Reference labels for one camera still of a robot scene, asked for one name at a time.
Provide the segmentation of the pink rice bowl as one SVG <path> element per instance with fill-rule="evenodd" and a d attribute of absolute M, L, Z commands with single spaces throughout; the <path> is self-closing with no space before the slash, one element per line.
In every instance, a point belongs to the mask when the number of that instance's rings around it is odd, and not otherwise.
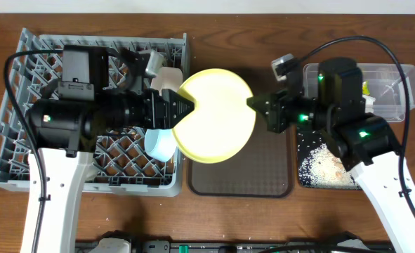
<path fill-rule="evenodd" d="M 151 81 L 150 88 L 158 90 L 162 94 L 162 89 L 179 90 L 183 83 L 183 73 L 174 67 L 161 67 L 157 76 Z"/>

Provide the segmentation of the light blue bowl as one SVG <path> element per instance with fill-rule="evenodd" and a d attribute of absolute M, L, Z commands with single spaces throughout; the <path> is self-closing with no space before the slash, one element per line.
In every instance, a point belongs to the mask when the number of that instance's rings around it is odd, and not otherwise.
<path fill-rule="evenodd" d="M 148 129 L 144 144 L 145 152 L 160 162 L 168 162 L 177 147 L 171 129 Z"/>

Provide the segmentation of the yellow round plate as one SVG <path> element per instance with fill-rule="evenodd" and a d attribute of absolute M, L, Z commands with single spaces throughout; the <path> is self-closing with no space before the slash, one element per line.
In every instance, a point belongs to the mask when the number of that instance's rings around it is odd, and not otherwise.
<path fill-rule="evenodd" d="M 226 161 L 250 139 L 256 112 L 246 100 L 249 85 L 236 73 L 202 70 L 183 82 L 178 94 L 195 104 L 194 110 L 173 128 L 179 150 L 204 164 Z"/>

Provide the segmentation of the yellow green wrapper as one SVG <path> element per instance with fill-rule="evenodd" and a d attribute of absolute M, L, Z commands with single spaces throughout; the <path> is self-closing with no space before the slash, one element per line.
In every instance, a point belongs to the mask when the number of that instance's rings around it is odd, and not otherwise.
<path fill-rule="evenodd" d="M 365 95 L 365 96 L 369 96 L 370 95 L 368 81 L 362 82 L 362 94 Z"/>

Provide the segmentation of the white paper napkin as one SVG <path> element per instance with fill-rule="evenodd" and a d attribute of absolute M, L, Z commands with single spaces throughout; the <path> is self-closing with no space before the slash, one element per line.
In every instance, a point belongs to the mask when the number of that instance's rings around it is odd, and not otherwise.
<path fill-rule="evenodd" d="M 365 99 L 365 112 L 366 113 L 373 113 L 374 112 L 374 102 L 376 99 L 374 97 L 363 95 L 362 96 Z"/>

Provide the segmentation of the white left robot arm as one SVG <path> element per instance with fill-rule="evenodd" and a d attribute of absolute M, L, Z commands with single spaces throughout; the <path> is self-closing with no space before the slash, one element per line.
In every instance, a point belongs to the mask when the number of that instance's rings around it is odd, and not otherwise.
<path fill-rule="evenodd" d="M 74 250 L 81 194 L 99 136 L 124 127 L 172 129 L 194 109 L 193 101 L 170 89 L 36 101 L 26 113 L 32 150 L 22 252 Z"/>

